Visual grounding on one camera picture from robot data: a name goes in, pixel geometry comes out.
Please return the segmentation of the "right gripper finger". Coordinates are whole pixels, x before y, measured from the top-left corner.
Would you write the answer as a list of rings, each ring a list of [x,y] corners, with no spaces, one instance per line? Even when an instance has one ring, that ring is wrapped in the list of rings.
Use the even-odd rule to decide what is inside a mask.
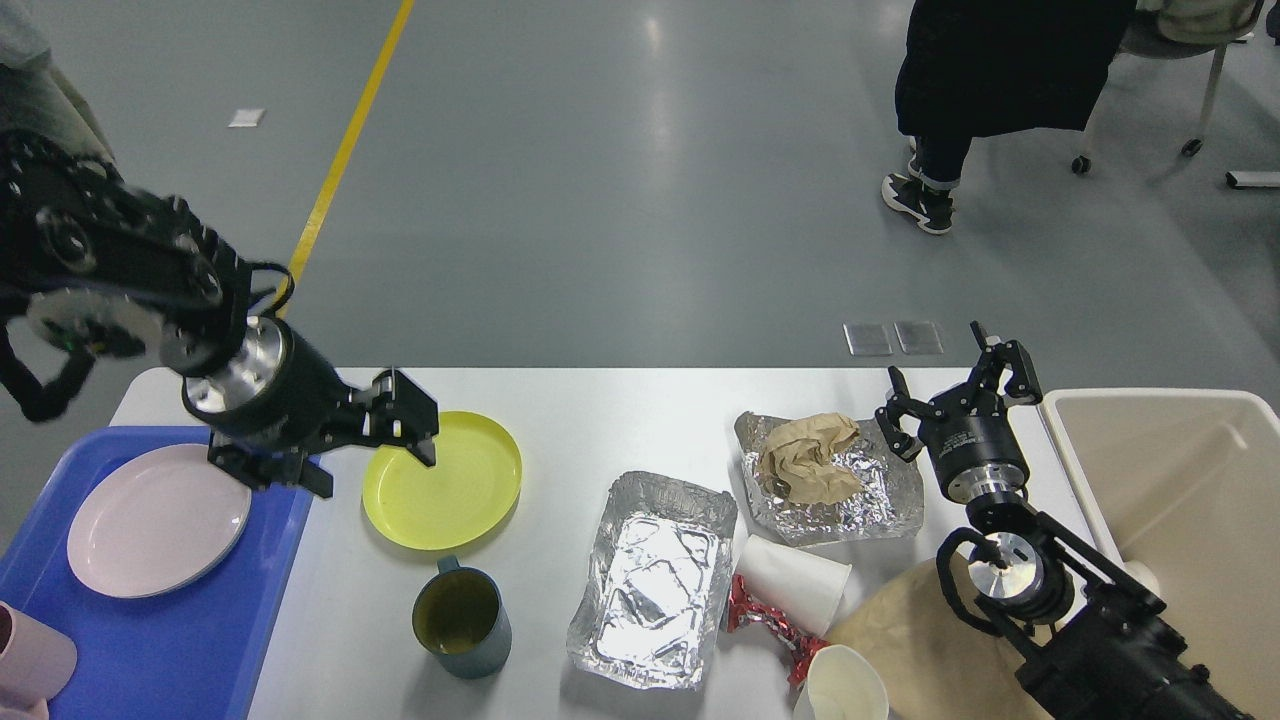
[[[941,409],[910,396],[904,373],[897,366],[888,366],[890,393],[884,405],[876,410],[876,421],[890,450],[905,462],[914,462],[925,445],[901,427],[904,416],[918,420],[922,425],[941,420]]]
[[[980,356],[968,377],[968,407],[972,411],[1006,411],[1012,406],[1041,404],[1041,383],[1021,343],[989,334],[979,322],[972,322],[970,329]]]

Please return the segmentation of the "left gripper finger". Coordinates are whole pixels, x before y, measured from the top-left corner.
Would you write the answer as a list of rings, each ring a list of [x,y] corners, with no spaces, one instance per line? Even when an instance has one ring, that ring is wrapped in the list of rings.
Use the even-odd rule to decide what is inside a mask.
[[[319,498],[333,496],[333,475],[305,454],[261,455],[236,445],[210,445],[207,460],[253,491],[284,486],[300,487]]]
[[[399,368],[379,372],[367,388],[348,388],[349,442],[366,448],[404,448],[425,468],[436,465],[439,406]]]

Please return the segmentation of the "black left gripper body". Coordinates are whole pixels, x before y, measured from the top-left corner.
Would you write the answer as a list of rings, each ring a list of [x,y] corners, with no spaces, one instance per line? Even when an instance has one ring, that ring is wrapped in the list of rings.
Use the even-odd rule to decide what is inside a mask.
[[[211,429],[209,457],[248,466],[326,452],[357,438],[365,411],[335,368],[276,318],[251,318],[225,366],[183,382],[186,410]]]

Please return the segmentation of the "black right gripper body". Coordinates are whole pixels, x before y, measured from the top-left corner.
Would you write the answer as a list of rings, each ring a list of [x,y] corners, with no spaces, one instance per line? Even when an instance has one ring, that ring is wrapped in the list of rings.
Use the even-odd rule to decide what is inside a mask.
[[[942,495],[970,503],[982,495],[1021,493],[1030,475],[1009,420],[1009,407],[942,413],[919,420]]]

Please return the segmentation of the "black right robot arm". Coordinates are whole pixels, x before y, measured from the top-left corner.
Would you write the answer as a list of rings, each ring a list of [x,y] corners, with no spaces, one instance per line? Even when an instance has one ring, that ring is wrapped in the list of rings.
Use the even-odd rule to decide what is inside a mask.
[[[1033,361],[970,328],[980,354],[963,383],[919,400],[893,366],[876,411],[890,450],[905,462],[927,452],[942,496],[965,510],[934,560],[946,605],[1015,648],[1018,684],[1052,717],[1244,717],[1204,665],[1181,662],[1187,641],[1156,593],[1030,505],[1009,411],[1043,398]]]

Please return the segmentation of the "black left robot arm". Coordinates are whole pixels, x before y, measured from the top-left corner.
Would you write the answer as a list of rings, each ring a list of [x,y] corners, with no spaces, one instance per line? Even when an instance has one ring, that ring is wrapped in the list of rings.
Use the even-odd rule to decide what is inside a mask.
[[[3,299],[74,360],[156,354],[210,429],[207,460],[251,489],[333,479],[314,456],[406,448],[436,462],[436,401],[403,372],[360,389],[282,318],[278,263],[242,258],[178,196],[28,129],[3,133]]]

